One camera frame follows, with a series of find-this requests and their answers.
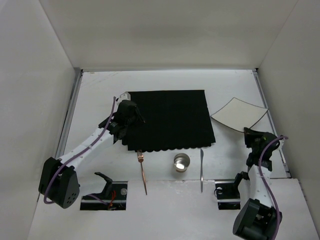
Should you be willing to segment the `silver table knife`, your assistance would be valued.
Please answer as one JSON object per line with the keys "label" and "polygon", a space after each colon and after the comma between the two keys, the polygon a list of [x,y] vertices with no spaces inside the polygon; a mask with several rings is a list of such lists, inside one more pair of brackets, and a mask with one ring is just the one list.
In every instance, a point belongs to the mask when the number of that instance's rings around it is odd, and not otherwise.
{"label": "silver table knife", "polygon": [[200,191],[201,191],[201,193],[203,193],[203,183],[204,183],[203,159],[204,159],[204,152],[201,148],[200,149]]}

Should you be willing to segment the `black cloth placemat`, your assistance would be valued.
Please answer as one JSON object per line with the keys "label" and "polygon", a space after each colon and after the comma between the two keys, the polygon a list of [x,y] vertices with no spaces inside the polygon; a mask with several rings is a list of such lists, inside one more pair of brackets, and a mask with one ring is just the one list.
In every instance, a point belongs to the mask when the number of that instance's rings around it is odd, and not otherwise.
{"label": "black cloth placemat", "polygon": [[216,143],[205,91],[131,91],[144,122],[127,129],[128,151],[159,152],[210,147]]}

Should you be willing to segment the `copper fork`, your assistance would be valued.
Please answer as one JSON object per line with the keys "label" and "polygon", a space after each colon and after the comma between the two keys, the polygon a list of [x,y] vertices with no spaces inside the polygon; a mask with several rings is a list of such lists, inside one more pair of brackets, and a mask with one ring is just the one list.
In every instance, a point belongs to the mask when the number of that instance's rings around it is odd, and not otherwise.
{"label": "copper fork", "polygon": [[143,167],[144,155],[141,150],[137,151],[137,159],[138,159],[138,162],[140,163],[144,191],[145,191],[145,195],[147,196],[148,195],[147,183],[146,183],[146,176],[145,176],[145,171],[144,171],[144,167]]}

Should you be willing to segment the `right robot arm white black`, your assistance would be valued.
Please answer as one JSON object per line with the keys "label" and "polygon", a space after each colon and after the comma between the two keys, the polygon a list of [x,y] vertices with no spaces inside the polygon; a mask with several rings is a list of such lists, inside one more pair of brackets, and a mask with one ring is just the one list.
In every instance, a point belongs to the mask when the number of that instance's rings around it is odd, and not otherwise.
{"label": "right robot arm white black", "polygon": [[232,233],[243,240],[274,240],[277,237],[282,213],[270,188],[273,171],[271,156],[283,137],[270,132],[243,129],[244,143],[251,152],[246,160],[249,198],[235,218]]}

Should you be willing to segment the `square white plate black rim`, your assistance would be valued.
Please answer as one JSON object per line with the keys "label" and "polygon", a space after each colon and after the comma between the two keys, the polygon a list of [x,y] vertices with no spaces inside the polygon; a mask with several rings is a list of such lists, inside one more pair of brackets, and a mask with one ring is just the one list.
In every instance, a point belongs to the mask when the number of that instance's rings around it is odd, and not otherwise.
{"label": "square white plate black rim", "polygon": [[236,97],[211,115],[216,122],[237,132],[244,132],[244,128],[252,128],[268,112],[268,108],[260,107]]}

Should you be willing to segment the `silver metal cup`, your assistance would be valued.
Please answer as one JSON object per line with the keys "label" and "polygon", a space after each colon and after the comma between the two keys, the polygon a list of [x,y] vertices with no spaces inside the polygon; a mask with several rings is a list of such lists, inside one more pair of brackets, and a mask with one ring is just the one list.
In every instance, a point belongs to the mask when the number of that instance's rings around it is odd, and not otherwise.
{"label": "silver metal cup", "polygon": [[190,157],[185,153],[179,153],[173,159],[174,168],[179,173],[185,172],[188,169],[190,162]]}

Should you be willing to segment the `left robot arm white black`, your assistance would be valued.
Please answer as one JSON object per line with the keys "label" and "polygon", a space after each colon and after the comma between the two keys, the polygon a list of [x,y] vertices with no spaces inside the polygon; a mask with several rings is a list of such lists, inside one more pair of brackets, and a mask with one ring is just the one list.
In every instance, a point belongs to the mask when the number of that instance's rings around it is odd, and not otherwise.
{"label": "left robot arm white black", "polygon": [[98,201],[106,198],[113,181],[101,172],[95,178],[79,179],[77,172],[102,150],[122,140],[128,128],[144,123],[138,105],[131,100],[113,99],[110,115],[79,146],[58,157],[48,158],[43,165],[38,191],[47,205],[69,208],[78,197],[90,196]]}

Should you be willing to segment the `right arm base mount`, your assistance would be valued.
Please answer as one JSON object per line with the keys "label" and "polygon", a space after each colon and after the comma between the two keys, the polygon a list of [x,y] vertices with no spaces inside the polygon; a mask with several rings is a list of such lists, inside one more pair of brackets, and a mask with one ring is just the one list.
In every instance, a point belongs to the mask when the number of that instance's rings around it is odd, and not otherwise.
{"label": "right arm base mount", "polygon": [[242,180],[249,180],[248,173],[237,173],[234,179],[215,181],[214,196],[219,210],[240,210],[241,196],[239,185]]}

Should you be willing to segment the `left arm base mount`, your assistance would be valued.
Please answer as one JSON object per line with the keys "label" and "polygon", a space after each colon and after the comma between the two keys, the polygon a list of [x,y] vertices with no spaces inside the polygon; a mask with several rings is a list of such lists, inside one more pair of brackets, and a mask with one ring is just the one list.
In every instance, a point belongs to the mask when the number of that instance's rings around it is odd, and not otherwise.
{"label": "left arm base mount", "polygon": [[95,172],[97,181],[89,180],[80,201],[81,211],[125,211],[127,208],[127,181],[113,181],[101,172]]}

